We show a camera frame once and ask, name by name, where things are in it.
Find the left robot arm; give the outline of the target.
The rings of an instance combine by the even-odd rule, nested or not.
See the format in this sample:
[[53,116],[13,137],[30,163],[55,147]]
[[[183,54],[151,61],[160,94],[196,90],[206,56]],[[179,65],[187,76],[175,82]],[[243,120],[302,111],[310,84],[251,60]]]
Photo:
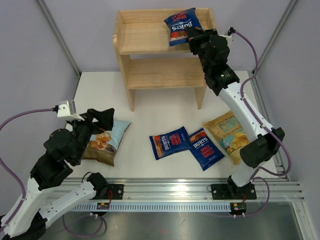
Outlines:
[[75,190],[45,205],[47,198],[81,164],[93,134],[111,130],[114,125],[114,108],[98,111],[93,108],[80,115],[66,108],[55,106],[48,111],[65,118],[72,125],[71,131],[60,128],[52,132],[43,144],[45,153],[30,171],[27,185],[4,162],[0,164],[21,187],[22,194],[6,215],[0,218],[0,230],[5,240],[38,240],[57,219],[79,203],[93,198],[103,199],[109,184],[99,173],[92,173]]

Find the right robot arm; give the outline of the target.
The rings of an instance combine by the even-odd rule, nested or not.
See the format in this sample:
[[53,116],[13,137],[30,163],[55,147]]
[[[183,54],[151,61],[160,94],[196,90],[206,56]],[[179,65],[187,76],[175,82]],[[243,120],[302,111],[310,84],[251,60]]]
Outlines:
[[239,151],[242,161],[226,183],[228,195],[239,198],[263,164],[278,153],[285,133],[263,118],[245,94],[245,83],[228,66],[229,45],[235,33],[233,28],[227,35],[218,34],[216,29],[186,28],[189,49],[199,57],[207,86],[226,103],[248,137],[249,144]]

